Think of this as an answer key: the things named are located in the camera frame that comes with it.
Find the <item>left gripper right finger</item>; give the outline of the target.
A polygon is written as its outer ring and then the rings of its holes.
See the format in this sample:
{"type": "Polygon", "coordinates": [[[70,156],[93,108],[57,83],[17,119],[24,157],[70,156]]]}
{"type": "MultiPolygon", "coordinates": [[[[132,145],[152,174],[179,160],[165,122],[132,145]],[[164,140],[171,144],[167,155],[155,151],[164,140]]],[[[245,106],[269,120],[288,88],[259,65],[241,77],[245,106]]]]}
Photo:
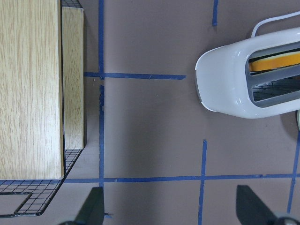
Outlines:
{"type": "Polygon", "coordinates": [[[248,185],[236,188],[236,216],[242,225],[298,225],[291,216],[276,216],[248,185]]]}

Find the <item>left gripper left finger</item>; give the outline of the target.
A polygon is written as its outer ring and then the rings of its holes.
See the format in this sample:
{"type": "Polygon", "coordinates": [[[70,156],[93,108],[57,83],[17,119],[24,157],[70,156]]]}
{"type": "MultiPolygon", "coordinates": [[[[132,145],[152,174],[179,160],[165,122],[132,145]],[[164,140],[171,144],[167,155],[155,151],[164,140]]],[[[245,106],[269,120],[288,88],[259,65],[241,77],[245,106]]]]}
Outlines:
{"type": "Polygon", "coordinates": [[[104,189],[93,187],[75,219],[60,225],[102,225],[104,217],[104,189]]]}

